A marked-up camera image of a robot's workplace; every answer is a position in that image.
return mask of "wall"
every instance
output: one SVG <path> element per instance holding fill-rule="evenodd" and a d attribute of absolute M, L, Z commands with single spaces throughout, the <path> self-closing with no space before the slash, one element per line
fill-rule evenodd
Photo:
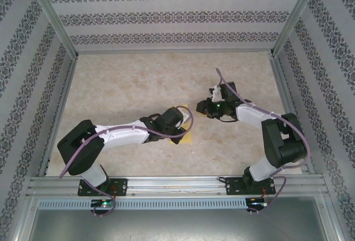
<path fill-rule="evenodd" d="M 355 239 L 355 0 L 310 0 L 278 55 L 346 240 Z"/>
<path fill-rule="evenodd" d="M 51 0 L 79 52 L 271 49 L 297 0 Z"/>
<path fill-rule="evenodd" d="M 0 240 L 38 174 L 72 60 L 37 0 L 0 0 Z"/>

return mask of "beige marble surface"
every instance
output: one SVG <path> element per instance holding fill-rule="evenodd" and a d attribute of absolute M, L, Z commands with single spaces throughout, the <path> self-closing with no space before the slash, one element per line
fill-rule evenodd
<path fill-rule="evenodd" d="M 266 52 L 80 56 L 47 175 L 57 176 L 63 169 L 56 145 L 80 121 L 129 123 L 178 104 L 195 110 L 219 81 L 216 67 L 236 83 L 244 98 L 283 112 Z M 258 129 L 196 112 L 194 117 L 191 144 L 174 145 L 164 139 L 125 145 L 101 152 L 97 163 L 109 175 L 228 175 L 242 174 L 263 156 Z"/>

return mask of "gray metal surface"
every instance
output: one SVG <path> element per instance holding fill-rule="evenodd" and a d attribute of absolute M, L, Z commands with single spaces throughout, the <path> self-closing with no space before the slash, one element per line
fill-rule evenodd
<path fill-rule="evenodd" d="M 260 216 L 244 210 L 39 210 L 32 241 L 327 240 L 314 198 L 280 198 Z"/>
<path fill-rule="evenodd" d="M 90 199 L 44 199 L 39 202 L 39 210 L 88 210 Z M 168 209 L 246 209 L 245 198 L 205 198 L 205 199 L 120 199 L 117 210 L 168 210 Z"/>

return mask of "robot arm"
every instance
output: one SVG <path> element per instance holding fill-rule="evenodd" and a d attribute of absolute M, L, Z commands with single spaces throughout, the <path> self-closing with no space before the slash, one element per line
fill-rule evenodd
<path fill-rule="evenodd" d="M 235 90 L 234 82 L 228 84 Z M 234 120 L 228 122 L 246 122 L 262 130 L 265 156 L 245 169 L 244 182 L 247 187 L 253 182 L 269 178 L 279 168 L 306 158 L 307 151 L 301 137 L 284 122 L 243 103 L 225 84 L 210 88 L 210 93 L 209 98 L 197 104 L 197 112 L 218 120 L 222 116 L 230 116 Z M 301 129 L 294 114 L 288 113 L 280 116 L 297 129 Z"/>
<path fill-rule="evenodd" d="M 109 179 L 104 169 L 94 164 L 101 151 L 119 145 L 143 144 L 164 139 L 162 135 L 154 132 L 169 136 L 183 134 L 186 130 L 181 126 L 189 119 L 190 115 L 186 110 L 172 107 L 162 115 L 153 114 L 122 125 L 93 125 L 91 120 L 84 120 L 58 143 L 58 149 L 67 164 L 85 140 L 103 132 L 92 139 L 90 145 L 83 147 L 68 169 L 70 175 L 80 175 L 90 184 L 98 187 Z M 178 144 L 181 139 L 182 136 L 171 138 L 175 144 Z"/>

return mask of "yellow paper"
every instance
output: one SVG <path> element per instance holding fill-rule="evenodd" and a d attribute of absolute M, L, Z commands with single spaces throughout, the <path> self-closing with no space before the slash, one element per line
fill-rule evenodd
<path fill-rule="evenodd" d="M 182 105 L 177 105 L 177 106 L 184 106 L 186 108 L 188 108 L 187 104 L 182 104 Z M 182 127 L 187 130 L 190 127 L 191 124 L 191 120 L 188 120 L 186 123 L 184 123 L 182 125 Z M 185 134 L 182 137 L 182 140 L 180 140 L 179 144 L 191 144 L 192 143 L 192 136 L 191 136 L 191 131 L 189 131 L 187 134 Z"/>

